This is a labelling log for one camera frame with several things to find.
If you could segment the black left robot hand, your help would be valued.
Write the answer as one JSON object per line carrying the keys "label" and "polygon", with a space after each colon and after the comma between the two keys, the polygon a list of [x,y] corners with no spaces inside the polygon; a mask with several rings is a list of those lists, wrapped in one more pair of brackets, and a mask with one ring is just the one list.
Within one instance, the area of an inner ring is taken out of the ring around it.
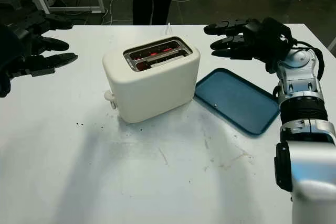
{"label": "black left robot hand", "polygon": [[66,51],[69,44],[58,39],[44,37],[50,30],[72,29],[73,23],[59,15],[46,14],[39,10],[23,20],[1,24],[1,97],[11,90],[13,78],[52,74],[56,68],[75,61],[78,56],[69,52],[44,57],[45,51]]}

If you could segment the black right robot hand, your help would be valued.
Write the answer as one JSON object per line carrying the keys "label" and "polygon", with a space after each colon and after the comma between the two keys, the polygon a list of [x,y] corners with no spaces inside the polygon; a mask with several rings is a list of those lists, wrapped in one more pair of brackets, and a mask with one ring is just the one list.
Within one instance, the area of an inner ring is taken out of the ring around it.
{"label": "black right robot hand", "polygon": [[235,19],[207,25],[203,31],[207,35],[225,36],[210,45],[213,56],[252,60],[260,29],[261,22],[256,19]]}

